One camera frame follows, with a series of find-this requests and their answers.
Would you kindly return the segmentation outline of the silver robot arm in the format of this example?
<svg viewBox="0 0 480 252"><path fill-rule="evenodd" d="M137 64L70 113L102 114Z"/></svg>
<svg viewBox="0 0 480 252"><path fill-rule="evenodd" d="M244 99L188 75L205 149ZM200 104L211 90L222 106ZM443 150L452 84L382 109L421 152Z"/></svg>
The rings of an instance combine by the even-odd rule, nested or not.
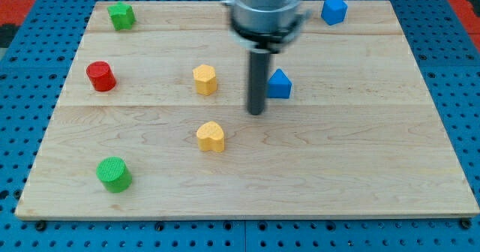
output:
<svg viewBox="0 0 480 252"><path fill-rule="evenodd" d="M220 0L229 8L229 31L248 51L247 111L258 116L266 107L272 56L298 36L308 19L299 13L303 0Z"/></svg>

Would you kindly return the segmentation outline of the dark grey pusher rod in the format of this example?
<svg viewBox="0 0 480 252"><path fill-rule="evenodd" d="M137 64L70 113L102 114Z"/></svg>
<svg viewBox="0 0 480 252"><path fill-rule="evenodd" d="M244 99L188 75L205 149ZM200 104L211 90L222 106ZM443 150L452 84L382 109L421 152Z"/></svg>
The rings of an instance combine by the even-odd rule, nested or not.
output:
<svg viewBox="0 0 480 252"><path fill-rule="evenodd" d="M270 53L249 52L247 111L254 116L265 109L270 62Z"/></svg>

